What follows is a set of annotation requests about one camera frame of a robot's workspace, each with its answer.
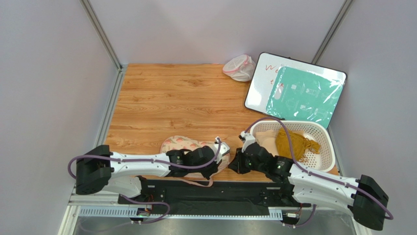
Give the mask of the floral mesh laundry bag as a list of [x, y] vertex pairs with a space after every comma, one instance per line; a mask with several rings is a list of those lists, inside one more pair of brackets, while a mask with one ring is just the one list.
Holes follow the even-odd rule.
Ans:
[[[180, 150], [180, 149], [189, 149], [195, 150], [203, 146], [212, 146], [213, 141], [197, 141], [185, 136], [171, 136], [167, 138], [161, 145], [160, 152], [166, 153], [169, 150]], [[185, 177], [177, 178], [187, 184], [198, 186], [198, 187], [211, 187], [213, 185], [213, 176], [220, 173], [224, 170], [229, 163], [231, 162], [231, 155], [228, 152], [227, 154], [222, 154], [221, 163], [218, 166], [218, 171], [210, 176], [209, 179], [206, 179], [202, 176], [201, 173], [190, 173]]]

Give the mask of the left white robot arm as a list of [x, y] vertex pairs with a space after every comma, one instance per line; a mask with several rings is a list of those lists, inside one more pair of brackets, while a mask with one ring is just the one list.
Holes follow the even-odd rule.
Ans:
[[76, 163], [76, 172], [70, 175], [76, 180], [78, 195], [104, 190], [133, 198], [144, 189], [141, 176], [182, 178], [197, 173], [210, 179], [229, 152], [230, 148], [223, 142], [154, 155], [121, 154], [111, 152], [108, 145], [100, 145], [73, 158], [69, 165]]

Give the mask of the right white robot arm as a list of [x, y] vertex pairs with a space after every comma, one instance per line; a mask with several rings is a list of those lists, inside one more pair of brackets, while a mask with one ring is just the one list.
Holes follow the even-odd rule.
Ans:
[[257, 171], [281, 185], [282, 197], [346, 213], [359, 224], [383, 230], [388, 195], [370, 176], [360, 179], [336, 176], [312, 169], [292, 159], [273, 156], [258, 143], [238, 148], [229, 168], [238, 174]]

